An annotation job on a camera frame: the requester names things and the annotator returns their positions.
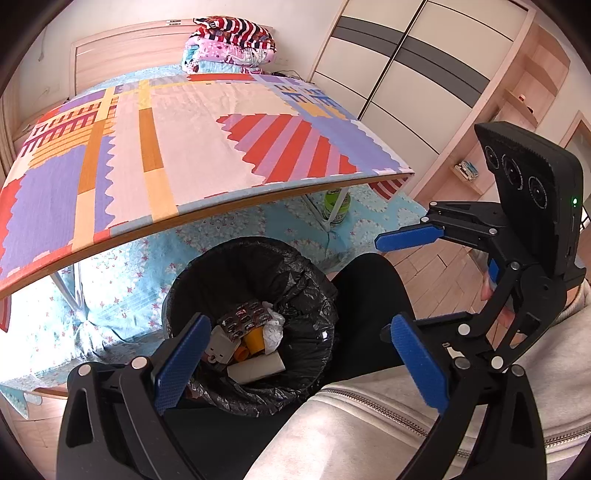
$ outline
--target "stack of books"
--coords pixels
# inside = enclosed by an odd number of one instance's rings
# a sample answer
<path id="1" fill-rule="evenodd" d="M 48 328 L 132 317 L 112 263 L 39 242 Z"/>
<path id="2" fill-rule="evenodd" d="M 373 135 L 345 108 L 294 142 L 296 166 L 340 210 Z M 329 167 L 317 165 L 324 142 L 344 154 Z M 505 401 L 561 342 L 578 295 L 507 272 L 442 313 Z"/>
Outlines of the stack of books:
<path id="1" fill-rule="evenodd" d="M 478 176 L 478 170 L 472 163 L 462 160 L 454 167 L 466 180 L 474 180 Z"/>

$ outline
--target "trash can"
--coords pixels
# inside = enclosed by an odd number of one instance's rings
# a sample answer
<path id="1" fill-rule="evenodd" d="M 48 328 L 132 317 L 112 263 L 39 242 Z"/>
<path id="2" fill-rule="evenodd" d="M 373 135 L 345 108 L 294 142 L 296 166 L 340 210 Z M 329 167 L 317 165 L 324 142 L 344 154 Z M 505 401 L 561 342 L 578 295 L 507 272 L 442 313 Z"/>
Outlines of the trash can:
<path id="1" fill-rule="evenodd" d="M 336 289 L 295 248 L 265 237 L 230 240 L 193 260 L 176 278 L 162 309 L 168 336 L 178 335 L 195 312 L 212 327 L 250 300 L 267 301 L 285 317 L 277 351 L 285 371 L 248 385 L 201 361 L 190 380 L 194 396 L 233 414 L 273 415 L 305 400 L 322 376 L 335 344 Z"/>

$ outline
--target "headboard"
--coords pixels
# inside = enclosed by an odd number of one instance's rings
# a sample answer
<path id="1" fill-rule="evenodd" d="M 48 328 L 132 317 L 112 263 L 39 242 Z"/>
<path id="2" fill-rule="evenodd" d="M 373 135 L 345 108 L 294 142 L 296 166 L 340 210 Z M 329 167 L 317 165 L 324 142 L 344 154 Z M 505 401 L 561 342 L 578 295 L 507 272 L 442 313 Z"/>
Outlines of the headboard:
<path id="1" fill-rule="evenodd" d="M 192 19 L 161 20 L 107 30 L 72 44 L 70 97 L 117 75 L 179 63 Z"/>

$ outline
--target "white crumpled paper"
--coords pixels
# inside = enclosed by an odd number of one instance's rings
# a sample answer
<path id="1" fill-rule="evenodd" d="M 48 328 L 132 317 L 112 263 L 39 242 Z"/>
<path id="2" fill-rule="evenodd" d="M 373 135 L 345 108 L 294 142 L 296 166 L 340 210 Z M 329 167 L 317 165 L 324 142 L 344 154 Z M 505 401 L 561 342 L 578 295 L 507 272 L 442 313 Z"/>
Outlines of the white crumpled paper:
<path id="1" fill-rule="evenodd" d="M 273 312 L 268 306 L 267 302 L 263 302 L 272 319 L 269 320 L 262 328 L 262 338 L 265 341 L 265 355 L 269 355 L 277 350 L 277 347 L 283 340 L 283 325 L 285 318 L 283 315 Z"/>

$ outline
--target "black pants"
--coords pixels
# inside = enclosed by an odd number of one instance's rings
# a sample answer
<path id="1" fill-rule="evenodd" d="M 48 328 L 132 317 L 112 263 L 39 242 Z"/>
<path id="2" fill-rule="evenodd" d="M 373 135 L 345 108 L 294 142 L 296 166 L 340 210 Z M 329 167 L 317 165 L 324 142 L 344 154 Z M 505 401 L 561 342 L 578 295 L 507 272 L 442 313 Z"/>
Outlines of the black pants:
<path id="1" fill-rule="evenodd" d="M 392 317 L 414 318 L 404 285 L 394 267 L 378 254 L 357 257 L 333 279 L 339 342 L 324 373 L 323 385 L 402 365 L 394 347 L 379 339 Z M 239 417 L 215 407 L 168 410 L 169 428 L 207 480 L 242 479 L 299 405 L 271 417 Z"/>

